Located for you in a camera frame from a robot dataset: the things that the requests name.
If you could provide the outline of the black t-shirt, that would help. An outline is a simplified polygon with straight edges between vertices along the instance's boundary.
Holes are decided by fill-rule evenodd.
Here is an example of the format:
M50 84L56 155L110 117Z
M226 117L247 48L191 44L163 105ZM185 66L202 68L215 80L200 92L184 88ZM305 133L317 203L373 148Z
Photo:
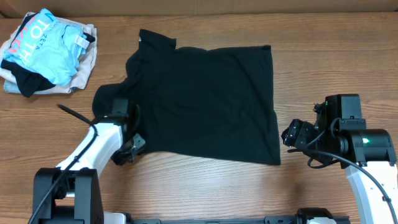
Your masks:
M205 50L144 29L139 37L126 79L96 91L96 118L126 99L139 107L145 152L280 164L269 45Z

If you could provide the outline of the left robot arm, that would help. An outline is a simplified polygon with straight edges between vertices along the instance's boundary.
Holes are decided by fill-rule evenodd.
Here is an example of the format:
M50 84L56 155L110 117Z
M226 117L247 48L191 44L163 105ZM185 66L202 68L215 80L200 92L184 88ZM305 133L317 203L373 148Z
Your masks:
M29 224L132 223L129 213L104 211L99 177L108 161L118 166L133 163L144 149L146 142L136 131L141 118L139 105L115 99L108 114L92 121L66 106L59 108L90 127L64 161L35 174Z

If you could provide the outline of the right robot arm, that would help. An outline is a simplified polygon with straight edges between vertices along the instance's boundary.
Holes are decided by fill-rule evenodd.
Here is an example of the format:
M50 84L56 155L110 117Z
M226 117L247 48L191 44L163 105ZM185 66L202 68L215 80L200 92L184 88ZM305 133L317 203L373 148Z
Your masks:
M340 164L353 191L361 223L397 223L397 156L390 134L369 129L358 94L338 94L315 104L317 120L294 119L281 138L317 169Z

